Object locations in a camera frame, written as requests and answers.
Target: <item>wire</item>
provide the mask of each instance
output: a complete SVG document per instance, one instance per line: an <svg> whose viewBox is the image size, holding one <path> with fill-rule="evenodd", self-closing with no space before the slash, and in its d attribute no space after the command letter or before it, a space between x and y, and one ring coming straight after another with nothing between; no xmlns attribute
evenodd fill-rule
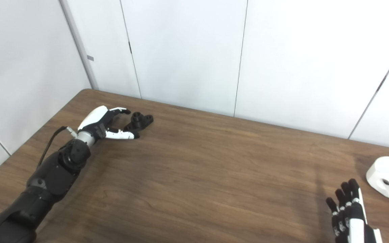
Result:
<svg viewBox="0 0 389 243"><path fill-rule="evenodd" d="M46 146L45 150L43 151L42 157L41 157L40 160L38 161L37 168L39 168L40 165L43 163L43 159L45 158L45 155L46 155L46 153L48 152L49 147L51 146L52 141L54 140L54 138L58 135L58 133L64 131L66 128L67 128L67 127L62 126L62 127L58 128L57 131L54 132L54 134L52 135L51 139L50 139L49 142L48 142L48 145Z"/></svg>

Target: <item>black robotic arm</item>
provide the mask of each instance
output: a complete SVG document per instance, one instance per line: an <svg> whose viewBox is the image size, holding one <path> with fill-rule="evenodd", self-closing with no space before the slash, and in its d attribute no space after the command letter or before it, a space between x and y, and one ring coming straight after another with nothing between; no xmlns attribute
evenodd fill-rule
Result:
<svg viewBox="0 0 389 243"><path fill-rule="evenodd" d="M26 183L25 191L0 213L0 243L33 243L37 237L35 230L52 206L65 197L76 181L86 160L91 156L90 148L96 141L105 137L139 138L138 132L153 122L151 115L144 117L135 112L125 129L109 128L113 117L120 113L130 114L130 111L121 107L108 110L105 106L100 106L83 120L78 133L72 133L74 139L42 162L48 147L46 148L37 170Z"/></svg>

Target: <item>white robotic hand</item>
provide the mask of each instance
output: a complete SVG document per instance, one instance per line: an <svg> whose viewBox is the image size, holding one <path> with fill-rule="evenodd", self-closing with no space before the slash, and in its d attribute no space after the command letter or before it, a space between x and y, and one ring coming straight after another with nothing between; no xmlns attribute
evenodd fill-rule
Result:
<svg viewBox="0 0 389 243"><path fill-rule="evenodd" d="M332 212L332 227L336 243L382 243L379 229L367 224L366 210L360 186L355 179L341 184L335 191L338 206L329 197L326 202Z"/></svg>
<svg viewBox="0 0 389 243"><path fill-rule="evenodd" d="M91 111L88 116L80 123L78 131L79 136L82 131L92 134L94 141L102 138L111 139L135 139L139 138L139 131L145 129L153 122L151 115L143 116L139 112L135 112L131 117L131 123L121 129L109 128L113 117L117 114L130 114L130 110L122 107L108 109L106 106L99 106Z"/></svg>

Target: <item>black joint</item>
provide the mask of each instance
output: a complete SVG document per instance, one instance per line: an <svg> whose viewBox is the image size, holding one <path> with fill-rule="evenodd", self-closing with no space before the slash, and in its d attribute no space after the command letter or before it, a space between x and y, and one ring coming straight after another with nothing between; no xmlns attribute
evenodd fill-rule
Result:
<svg viewBox="0 0 389 243"><path fill-rule="evenodd" d="M72 172L77 172L86 165L86 160L91 156L91 151L86 143L73 139L63 151L64 165Z"/></svg>

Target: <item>wood grain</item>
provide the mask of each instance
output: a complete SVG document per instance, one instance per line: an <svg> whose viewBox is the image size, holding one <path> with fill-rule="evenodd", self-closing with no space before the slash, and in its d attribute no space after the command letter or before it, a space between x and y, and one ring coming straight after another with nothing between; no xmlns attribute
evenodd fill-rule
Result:
<svg viewBox="0 0 389 243"><path fill-rule="evenodd" d="M389 148L86 89L0 167L0 211L25 188L60 126L100 105L154 115L138 140L103 140L39 243L333 242L324 203L360 183L369 223L389 242L389 199L364 174ZM123 127L122 116L114 127ZM57 137L51 151L69 139Z"/></svg>

